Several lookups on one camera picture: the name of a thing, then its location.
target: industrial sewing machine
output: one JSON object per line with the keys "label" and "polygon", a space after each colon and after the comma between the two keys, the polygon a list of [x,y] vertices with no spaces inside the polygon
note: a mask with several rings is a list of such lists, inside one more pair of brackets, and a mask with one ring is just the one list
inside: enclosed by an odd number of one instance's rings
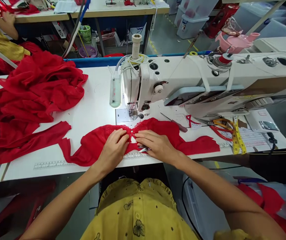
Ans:
{"label": "industrial sewing machine", "polygon": [[111,106],[120,106],[121,93],[129,121],[149,115],[159,100],[198,118],[246,115],[286,101],[286,52],[155,57],[112,77]]}

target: yellow floral shirt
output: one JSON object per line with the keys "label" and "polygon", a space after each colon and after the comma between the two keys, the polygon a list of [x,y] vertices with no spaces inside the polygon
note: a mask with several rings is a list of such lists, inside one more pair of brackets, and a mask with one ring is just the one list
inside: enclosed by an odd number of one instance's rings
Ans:
{"label": "yellow floral shirt", "polygon": [[[160,180],[147,178],[112,183],[101,197],[93,221],[81,240],[188,239],[198,236],[178,214],[171,190]],[[217,232],[214,240],[251,240],[237,229]]]}

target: tag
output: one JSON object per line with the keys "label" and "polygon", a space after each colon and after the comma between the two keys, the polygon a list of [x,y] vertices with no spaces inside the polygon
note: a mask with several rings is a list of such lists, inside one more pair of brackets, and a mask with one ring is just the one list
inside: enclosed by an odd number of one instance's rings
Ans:
{"label": "tag", "polygon": [[201,127],[202,127],[201,124],[196,124],[196,123],[193,123],[193,122],[190,123],[190,128],[192,130],[197,130],[197,129],[201,128]]}

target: hand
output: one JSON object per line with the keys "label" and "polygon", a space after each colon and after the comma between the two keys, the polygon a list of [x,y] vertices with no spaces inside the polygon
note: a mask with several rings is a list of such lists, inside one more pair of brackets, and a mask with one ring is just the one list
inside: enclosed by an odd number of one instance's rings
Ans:
{"label": "hand", "polygon": [[175,165],[180,156],[184,156],[182,152],[172,146],[166,135],[158,135],[151,130],[143,130],[136,133],[135,137],[137,137],[138,146],[149,147],[151,150],[147,153],[164,163]]}
{"label": "hand", "polygon": [[11,14],[11,13],[9,13],[9,12],[3,12],[3,13],[2,13],[2,17],[3,17],[3,20],[4,20],[5,22],[14,25],[15,18],[16,18],[16,15],[15,15],[15,14]]}
{"label": "hand", "polygon": [[103,150],[98,160],[90,167],[101,174],[101,178],[113,171],[116,166],[122,161],[124,153],[129,145],[127,142],[130,137],[126,134],[126,130],[122,128],[114,130],[107,138]]}

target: thread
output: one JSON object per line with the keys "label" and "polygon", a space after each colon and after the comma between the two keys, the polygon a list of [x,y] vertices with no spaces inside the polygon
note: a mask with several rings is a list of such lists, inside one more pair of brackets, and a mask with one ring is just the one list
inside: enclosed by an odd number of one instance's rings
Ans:
{"label": "thread", "polygon": [[231,61],[233,61],[234,57],[232,56],[232,54],[229,54],[229,53],[224,53],[223,55],[221,55],[219,57],[219,61],[221,63],[224,63],[224,64],[228,64],[230,63]]}

